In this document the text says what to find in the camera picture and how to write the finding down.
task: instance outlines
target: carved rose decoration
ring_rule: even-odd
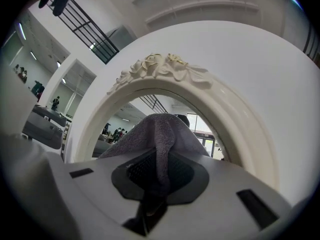
[[[130,67],[130,71],[122,71],[120,78],[117,78],[115,84],[107,94],[111,94],[119,87],[130,83],[134,79],[145,78],[146,76],[172,76],[177,82],[189,81],[194,85],[203,85],[211,87],[211,78],[206,76],[208,71],[198,66],[190,66],[179,56],[168,54],[163,57],[161,54],[151,54],[144,60],[138,60]]]

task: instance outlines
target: black metal railing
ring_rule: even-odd
[[[50,0],[47,4],[51,10],[53,1]],[[58,17],[103,63],[107,64],[119,52],[75,0],[69,0]]]
[[[146,95],[140,97],[140,99],[148,105],[150,109],[152,109],[157,114],[168,113],[161,102],[157,99],[155,95]]]

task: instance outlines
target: black mesh grille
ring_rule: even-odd
[[[168,157],[168,176],[170,179],[170,193],[187,185],[194,177],[194,170],[174,155]]]
[[[194,170],[174,155],[168,155],[168,176],[170,179],[170,193],[187,185],[194,177]],[[141,187],[149,189],[151,185],[158,184],[156,153],[150,154],[145,159],[130,166],[127,170],[128,178]]]
[[[145,159],[130,166],[127,170],[128,178],[140,188],[146,190],[157,181],[156,153],[148,155]]]

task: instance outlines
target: white oval frame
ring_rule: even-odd
[[[75,162],[91,158],[100,132],[114,113],[133,99],[150,94],[166,95],[192,108],[218,133],[230,162],[279,190],[274,144],[259,115],[243,97],[207,70],[190,66],[172,54],[151,54],[138,60],[131,71],[121,72],[86,122]]]

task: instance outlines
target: black rectangular slot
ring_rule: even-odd
[[[83,175],[90,174],[93,172],[94,171],[91,170],[90,168],[86,168],[86,169],[81,169],[81,170],[75,170],[75,171],[72,171],[69,173],[70,173],[71,178],[74,179],[74,178],[81,177]]]
[[[279,217],[250,189],[236,193],[259,225],[260,230],[274,223]]]

